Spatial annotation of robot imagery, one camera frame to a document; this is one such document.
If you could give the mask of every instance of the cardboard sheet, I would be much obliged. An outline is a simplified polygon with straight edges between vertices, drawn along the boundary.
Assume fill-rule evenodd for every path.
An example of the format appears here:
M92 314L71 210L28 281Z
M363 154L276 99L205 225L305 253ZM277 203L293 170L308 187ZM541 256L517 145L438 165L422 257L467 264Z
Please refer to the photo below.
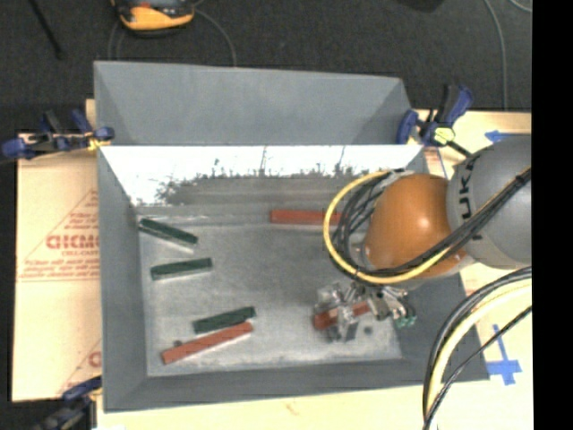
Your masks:
M95 162L82 150L18 163L14 401L101 371Z

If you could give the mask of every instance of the orange sphere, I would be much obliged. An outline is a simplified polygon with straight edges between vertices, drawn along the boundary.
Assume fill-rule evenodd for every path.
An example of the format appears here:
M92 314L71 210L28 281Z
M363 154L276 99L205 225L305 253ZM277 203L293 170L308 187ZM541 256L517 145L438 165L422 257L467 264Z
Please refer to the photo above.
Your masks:
M399 178L378 198L364 238L364 254L376 268L392 268L423 254L451 233L446 213L448 180L431 174ZM458 250L419 277L452 271L466 256Z

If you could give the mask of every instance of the orange device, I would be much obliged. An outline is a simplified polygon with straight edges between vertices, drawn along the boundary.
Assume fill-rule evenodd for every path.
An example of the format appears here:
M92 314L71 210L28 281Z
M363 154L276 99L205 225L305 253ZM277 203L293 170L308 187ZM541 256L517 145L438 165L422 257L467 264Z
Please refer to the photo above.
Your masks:
M136 34L164 35L182 28L194 16L187 0L110 0L122 24Z

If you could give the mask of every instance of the green wooden block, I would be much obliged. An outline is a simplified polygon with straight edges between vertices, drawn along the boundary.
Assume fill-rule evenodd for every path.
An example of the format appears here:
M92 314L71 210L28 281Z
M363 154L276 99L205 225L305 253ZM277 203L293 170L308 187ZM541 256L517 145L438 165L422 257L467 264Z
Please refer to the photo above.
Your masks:
M196 320L192 323L193 329L197 334L209 331L221 330L229 326L245 322L247 319L256 316L254 307L242 307L235 311L225 312L223 314L213 315L204 319Z
M186 247L197 244L199 238L179 228L164 225L153 219L141 219L139 230L160 239L175 242Z
M210 258L200 258L185 262L170 262L151 268L151 278L154 280L168 279L178 276L193 275L200 272L210 271L213 261Z

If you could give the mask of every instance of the yellow cable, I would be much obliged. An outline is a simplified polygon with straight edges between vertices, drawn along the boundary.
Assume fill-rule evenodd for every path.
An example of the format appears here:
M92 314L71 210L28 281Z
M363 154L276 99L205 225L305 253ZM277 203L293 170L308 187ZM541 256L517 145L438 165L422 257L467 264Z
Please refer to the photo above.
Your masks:
M491 310L499 307L508 301L520 297L525 293L531 292L533 282L520 282L518 287L512 287L504 293L499 294L496 292L492 297L488 298L484 303L479 305L468 317L466 317L456 329L449 335L448 340L444 343L440 351L432 371L432 377L428 385L428 402L426 405L425 413L427 414L432 408L432 404L441 389L441 378L446 370L446 367L451 357L452 352L456 349L458 343L466 336L467 332Z
M518 176L523 176L523 174L525 174L525 172L527 172L527 170L529 168L530 168L530 166L525 168L524 170L522 170L521 173L518 174ZM330 205L327 208L326 213L324 214L324 221L322 223L322 237L324 240L324 244L325 244L327 250L329 251L330 256L332 256L333 260L342 269L344 269L349 274L356 276L358 279L366 280L367 282L377 284L377 285L391 285L391 284L403 282L405 280L413 279L414 277L419 276L422 272L431 268L436 262L438 262L441 259L441 257L443 255L445 255L452 248L452 246L446 247L444 250L442 250L441 252L438 252L433 257L422 262L422 264L419 264L418 266L414 267L410 271L406 271L406 272L403 272L403 273L400 273L397 275L386 276L386 277L373 276L371 274L367 274L365 272L359 271L357 268L353 267L348 262L346 262L342 256L340 256L340 254L338 253L338 251L336 250L336 248L332 244L332 241L330 240L330 218L332 217L334 210L337 208L337 206L340 203L340 201L342 200L342 198L344 198L344 196L346 196L355 187L357 187L357 186L359 186L359 185L361 185L361 184L363 184L369 180L372 180L374 178L384 176L388 173L389 173L388 170L379 170L377 172L372 172L371 174L366 174L365 176L361 176L360 178L353 180L348 185L346 185L344 188L342 188L342 190L340 190L340 192L330 202ZM513 183L513 180L510 180L496 194L494 194L492 197L490 197L490 199L488 199L487 202L485 202L479 209L477 209L477 211L475 212L474 215L477 215L481 211L487 209L490 206L490 204L493 202L493 200L497 197L497 195L499 193L501 193L511 183Z

